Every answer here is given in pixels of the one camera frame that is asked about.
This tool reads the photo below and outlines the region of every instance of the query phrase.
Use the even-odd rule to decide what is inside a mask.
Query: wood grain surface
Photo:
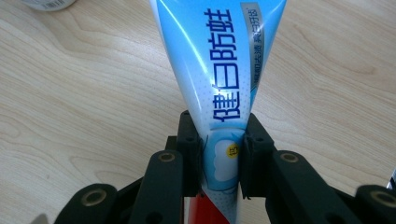
[[[79,189],[135,181],[185,109],[148,0],[0,1],[0,223],[52,223]],[[395,2],[289,0],[253,113],[329,185],[386,186]],[[241,207],[242,223],[269,223],[263,199]]]

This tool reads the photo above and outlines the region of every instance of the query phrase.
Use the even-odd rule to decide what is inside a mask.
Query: table surface
[[[121,189],[187,109],[149,1],[0,1],[0,223],[53,222],[79,189]],[[396,166],[396,5],[289,0],[252,112],[278,149],[349,194]],[[242,223],[269,222],[264,199]]]

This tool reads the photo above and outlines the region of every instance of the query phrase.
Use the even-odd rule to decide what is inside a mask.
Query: wooden table
[[[135,181],[185,109],[148,0],[51,13],[1,1],[0,223],[53,222],[79,189]],[[252,111],[278,149],[303,154],[331,186],[386,186],[394,1],[290,0]],[[267,220],[263,203],[242,202],[242,223]]]

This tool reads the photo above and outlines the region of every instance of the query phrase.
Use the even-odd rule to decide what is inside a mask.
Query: white cup
[[[56,11],[72,5],[76,0],[22,0],[34,9],[41,11]]]

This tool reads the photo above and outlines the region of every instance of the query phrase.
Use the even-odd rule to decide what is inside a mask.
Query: blue toothpaste tube
[[[234,223],[238,153],[286,0],[150,3],[204,141],[203,190]]]

